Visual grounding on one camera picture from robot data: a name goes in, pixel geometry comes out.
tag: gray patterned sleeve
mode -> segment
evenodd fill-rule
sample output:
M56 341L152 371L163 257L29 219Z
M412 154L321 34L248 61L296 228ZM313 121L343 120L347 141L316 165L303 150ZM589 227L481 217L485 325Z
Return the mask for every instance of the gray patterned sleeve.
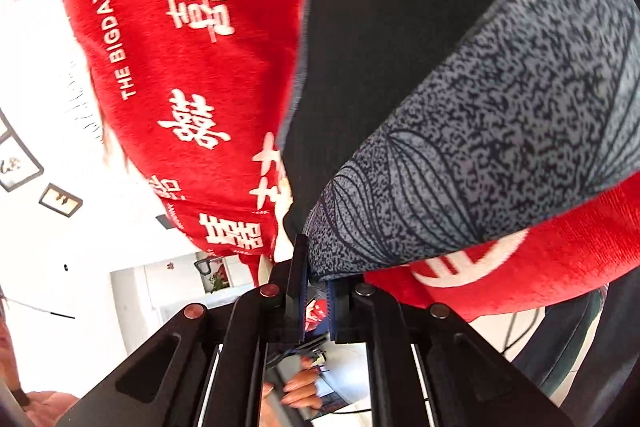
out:
M633 0L497 0L308 216L320 279L484 243L640 166Z

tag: red fleece fabric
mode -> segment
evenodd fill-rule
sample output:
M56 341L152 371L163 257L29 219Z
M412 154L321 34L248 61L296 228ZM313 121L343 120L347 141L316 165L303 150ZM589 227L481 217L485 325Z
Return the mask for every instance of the red fleece fabric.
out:
M198 248L272 256L303 0L63 0L106 123Z
M444 302L471 321L564 301L639 265L640 173L531 229L365 279L402 303Z

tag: black cable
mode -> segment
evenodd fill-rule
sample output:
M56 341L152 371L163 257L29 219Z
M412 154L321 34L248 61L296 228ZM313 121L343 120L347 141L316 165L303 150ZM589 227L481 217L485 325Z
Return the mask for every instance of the black cable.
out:
M360 409L359 411L349 411L349 412L332 412L331 414L356 414L361 412L371 412L373 409Z
M516 317L518 316L518 312L511 314L511 322L509 323L509 328L507 329L507 336L504 338L504 345L502 346L501 354L504 355L507 351L507 346L509 345L509 339L511 338L511 332L513 331L513 325L516 323Z
M531 330L533 329L533 327L536 325L536 321L538 320L538 316L539 316L539 315L540 315L540 308L536 308L536 312L533 314L533 320L531 321L531 324L529 325L529 327L528 327L526 330L524 330L524 331L522 332L522 334L521 334L517 339L515 339L511 344L509 344L508 346L506 346L506 347L504 348L504 350L501 352L501 355L502 355L502 356L504 356L504 354L505 354L508 350L510 350L510 349L511 349L511 347L513 347L513 346L515 346L517 343L519 343L519 342L524 338L524 336L525 336L527 333L529 333L529 331L531 331Z
M20 302L20 301L17 301L15 299L10 299L9 297L7 297L5 295L2 295L0 297L0 299L4 299L7 302L14 302L16 304L19 304L20 306L24 306L25 308L30 308L31 310L35 310L37 312L48 313L49 315L55 315L56 317L64 317L65 319L75 319L75 317L72 317L71 315L65 315L65 314L62 314L62 313L51 312L49 310L43 310L42 308L38 308L36 306L31 306L30 304L25 304L24 302Z

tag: framed artwork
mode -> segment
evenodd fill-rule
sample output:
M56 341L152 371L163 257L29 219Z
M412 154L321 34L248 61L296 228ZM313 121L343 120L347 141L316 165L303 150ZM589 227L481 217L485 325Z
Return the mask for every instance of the framed artwork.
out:
M11 127L5 120L0 120L6 128L4 136L0 137L0 185L7 192L11 192L34 178L42 176L44 168L29 152L24 143L11 134Z
M206 293L213 293L231 286L223 257L207 255L203 259L198 259L193 265L200 273Z
M66 217L73 216L82 206L82 200L50 183L40 197L39 203Z

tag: finger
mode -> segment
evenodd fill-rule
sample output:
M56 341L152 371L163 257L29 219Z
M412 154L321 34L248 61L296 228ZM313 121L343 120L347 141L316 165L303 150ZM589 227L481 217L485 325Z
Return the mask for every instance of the finger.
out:
M269 394L273 391L273 384L269 382L265 382L262 385L262 399L264 400L269 396Z
M301 387L305 387L312 382L315 382L318 379L318 374L311 369L307 369L306 371L300 371L295 377L287 382L284 386L283 391L285 393L290 393L291 391L295 391L296 389L300 389Z
M322 399L317 395L307 396L306 398L297 400L294 403L289 404L289 407L293 407L294 409L311 407L311 409L318 410L322 407Z
M313 396L315 394L318 394L316 385L314 383L310 383L305 387L301 387L300 389L297 389L295 391L292 391L289 394L286 394L282 399L282 403L285 403L285 404L294 403L298 400L302 400L303 398L306 398L308 396Z
M300 367L302 369L311 369L314 365L314 361L309 357L300 357Z

